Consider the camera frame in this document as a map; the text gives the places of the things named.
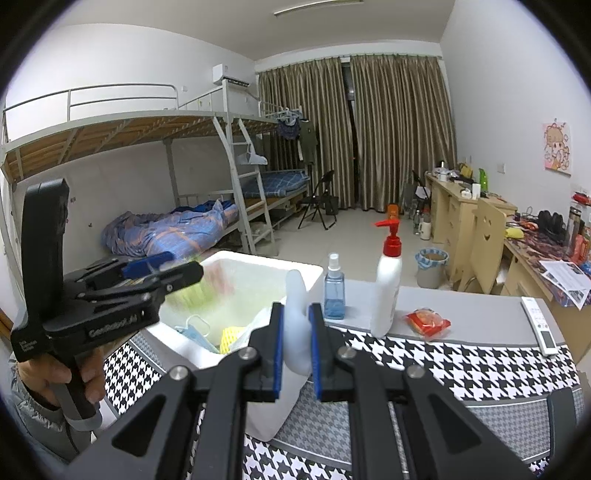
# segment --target curtain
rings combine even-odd
[[[351,57],[359,148],[360,201],[383,212],[404,184],[444,160],[456,162],[456,137],[436,57]]]
[[[313,60],[262,72],[259,91],[264,102],[302,107],[319,137],[320,157],[313,169],[313,183],[334,170],[333,194],[339,197],[339,206],[354,206],[351,124],[340,59]],[[271,168],[301,167],[296,142],[272,134],[264,144]]]

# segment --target curtain rod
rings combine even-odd
[[[443,57],[441,55],[429,55],[426,53],[392,53],[390,51],[371,52],[371,53],[350,53],[348,55],[329,55],[327,57],[316,57],[313,59],[294,61],[291,63],[286,63],[285,65],[279,65],[278,67],[273,67],[270,69],[261,70],[260,72],[257,72],[257,74],[262,73],[262,72],[268,72],[269,70],[275,70],[275,69],[280,69],[282,67],[287,67],[288,65],[298,65],[300,63],[307,63],[309,61],[316,61],[316,60],[339,59],[341,62],[343,62],[343,60],[346,61],[347,59],[350,59],[351,57],[358,57],[361,55],[400,55],[400,56],[404,56],[404,57],[435,57],[437,60],[443,60]]]

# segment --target metal bed frame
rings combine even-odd
[[[162,89],[170,89],[171,93],[169,95],[108,97],[78,102],[72,99],[72,93],[74,92],[113,87],[160,87]],[[102,151],[135,144],[162,141],[166,150],[171,187],[176,206],[180,206],[181,203],[189,205],[191,199],[195,199],[198,202],[198,198],[200,197],[223,199],[225,196],[233,195],[234,201],[239,209],[239,219],[227,228],[224,235],[238,229],[241,234],[243,251],[254,255],[257,254],[256,244],[260,240],[270,236],[271,243],[275,251],[277,251],[269,210],[281,206],[294,196],[305,192],[307,187],[298,189],[296,192],[290,192],[287,197],[282,197],[269,204],[265,197],[259,166],[254,165],[254,170],[248,173],[238,173],[238,169],[236,168],[236,147],[246,147],[254,152],[255,147],[251,134],[258,135],[274,131],[278,119],[291,119],[294,116],[302,118],[302,110],[301,107],[287,109],[272,103],[262,102],[247,90],[241,89],[241,91],[253,97],[258,102],[259,115],[252,116],[232,113],[229,107],[229,88],[229,81],[223,80],[220,86],[188,102],[180,103],[178,90],[174,85],[165,83],[110,83],[61,90],[26,100],[7,108],[2,108],[0,169],[10,186],[10,215],[13,217],[15,225],[15,244],[20,244],[20,230],[16,216],[17,209],[14,208],[14,190],[20,181],[63,163]],[[213,110],[213,95],[218,92],[222,95],[223,111]],[[65,123],[44,128],[14,140],[9,138],[7,112],[22,105],[57,95],[66,97],[67,120]],[[112,113],[81,119],[71,119],[72,108],[78,106],[138,99],[170,100],[172,105],[170,109],[165,108],[163,110]],[[204,102],[209,104],[209,109],[202,109]],[[220,138],[228,157],[232,188],[214,192],[179,194],[177,178],[174,172],[173,141],[177,138],[211,137],[216,135]],[[244,140],[236,141],[236,135],[240,135]],[[261,199],[254,205],[246,207],[241,180],[250,177],[256,177]],[[0,209],[2,210],[2,215],[0,216],[0,233],[4,241],[8,264],[12,275],[16,279],[17,287],[21,295],[23,295],[24,288],[21,269],[8,231],[7,219],[4,215],[5,211],[2,204],[2,195],[0,195]],[[254,238],[249,222],[260,215],[264,215],[265,217],[266,229]]]

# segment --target gray jacket sleeve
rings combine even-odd
[[[61,409],[49,410],[39,405],[22,383],[14,355],[10,357],[8,364],[11,370],[12,400],[25,429],[46,449],[70,462],[90,445],[90,432],[72,429]]]

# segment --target cartoon girl poster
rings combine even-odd
[[[544,124],[544,144],[544,166],[549,170],[572,175],[573,160],[568,124],[559,123],[556,118],[553,123]]]

